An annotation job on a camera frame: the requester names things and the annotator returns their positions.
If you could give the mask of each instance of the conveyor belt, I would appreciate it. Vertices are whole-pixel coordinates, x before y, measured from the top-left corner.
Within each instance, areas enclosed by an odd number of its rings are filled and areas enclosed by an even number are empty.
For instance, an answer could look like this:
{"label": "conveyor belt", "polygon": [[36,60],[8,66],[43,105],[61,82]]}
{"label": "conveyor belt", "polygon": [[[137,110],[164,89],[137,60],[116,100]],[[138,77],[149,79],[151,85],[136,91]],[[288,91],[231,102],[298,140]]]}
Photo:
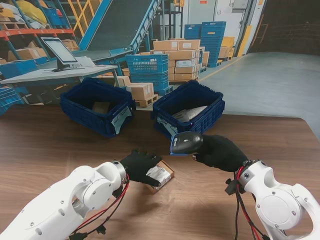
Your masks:
{"label": "conveyor belt", "polygon": [[129,48],[152,0],[114,0],[88,50]]}

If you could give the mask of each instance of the orange shelf beam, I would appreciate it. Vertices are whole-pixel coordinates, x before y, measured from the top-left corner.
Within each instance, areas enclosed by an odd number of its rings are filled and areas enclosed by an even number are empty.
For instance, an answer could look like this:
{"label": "orange shelf beam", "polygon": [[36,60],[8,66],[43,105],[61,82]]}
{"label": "orange shelf beam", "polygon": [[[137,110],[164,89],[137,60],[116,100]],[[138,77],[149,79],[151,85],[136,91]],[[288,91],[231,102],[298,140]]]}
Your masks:
{"label": "orange shelf beam", "polygon": [[9,29],[9,30],[0,30],[0,38],[8,39],[9,36],[13,35],[21,35],[21,34],[72,34],[73,36],[74,31],[72,29]]}

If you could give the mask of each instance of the wooden table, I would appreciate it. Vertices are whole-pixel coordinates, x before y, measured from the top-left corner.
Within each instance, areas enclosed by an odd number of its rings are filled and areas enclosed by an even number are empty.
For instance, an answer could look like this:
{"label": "wooden table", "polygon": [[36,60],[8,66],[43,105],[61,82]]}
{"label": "wooden table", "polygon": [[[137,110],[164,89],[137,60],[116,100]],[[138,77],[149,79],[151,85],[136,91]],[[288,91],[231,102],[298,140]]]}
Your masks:
{"label": "wooden table", "polygon": [[[320,200],[320,144],[304,120],[223,115],[208,134],[228,137],[250,159],[262,159],[273,167],[279,182],[300,183]],[[73,122],[60,107],[13,106],[0,117],[0,232],[30,200],[77,166],[121,160],[140,148],[162,155],[175,170],[175,178],[155,195],[145,185],[131,182],[105,225],[106,236],[93,233],[88,239],[234,239],[236,199],[224,192],[232,175],[189,156],[170,156],[169,146],[170,141],[153,128],[147,111],[136,111],[120,135],[108,139]],[[263,229],[251,195],[243,198],[249,215]],[[289,233],[311,229],[305,217]],[[238,239],[252,239],[242,213]]]}

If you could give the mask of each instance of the yellow floor line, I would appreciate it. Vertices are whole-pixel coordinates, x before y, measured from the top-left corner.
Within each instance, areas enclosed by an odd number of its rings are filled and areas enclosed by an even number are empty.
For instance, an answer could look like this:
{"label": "yellow floor line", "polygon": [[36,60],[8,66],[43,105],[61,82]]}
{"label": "yellow floor line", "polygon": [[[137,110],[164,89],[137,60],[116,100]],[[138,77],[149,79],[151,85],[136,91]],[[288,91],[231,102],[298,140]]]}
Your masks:
{"label": "yellow floor line", "polygon": [[198,80],[198,82],[201,82],[201,81],[203,81],[203,80],[205,80],[205,79],[207,79],[207,78],[211,77],[212,75],[214,75],[214,74],[216,74],[216,73],[220,72],[221,70],[223,70],[223,69],[225,69],[225,68],[227,68],[227,67],[231,66],[232,64],[234,64],[234,63],[238,62],[238,61],[239,61],[240,59],[242,59],[243,57],[244,57],[244,56],[241,56],[241,57],[239,57],[239,59],[235,60],[234,62],[232,62],[232,63],[230,63],[230,64],[228,64],[228,65],[225,65],[224,67],[220,68],[220,69],[219,69],[219,70],[217,70],[217,71],[214,71],[213,73],[210,73],[209,75],[205,76],[204,78],[199,79],[199,80]]}

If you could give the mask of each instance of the monitor screen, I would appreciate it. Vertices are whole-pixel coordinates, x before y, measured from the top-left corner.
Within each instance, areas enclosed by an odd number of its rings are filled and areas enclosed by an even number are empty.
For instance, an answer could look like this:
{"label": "monitor screen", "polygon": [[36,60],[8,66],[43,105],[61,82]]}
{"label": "monitor screen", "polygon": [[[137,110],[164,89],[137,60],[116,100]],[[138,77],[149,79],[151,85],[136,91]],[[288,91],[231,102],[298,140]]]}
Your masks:
{"label": "monitor screen", "polygon": [[45,44],[52,50],[52,52],[63,62],[63,63],[74,63],[77,62],[72,53],[66,48],[66,46],[60,41],[59,38],[42,38]]}

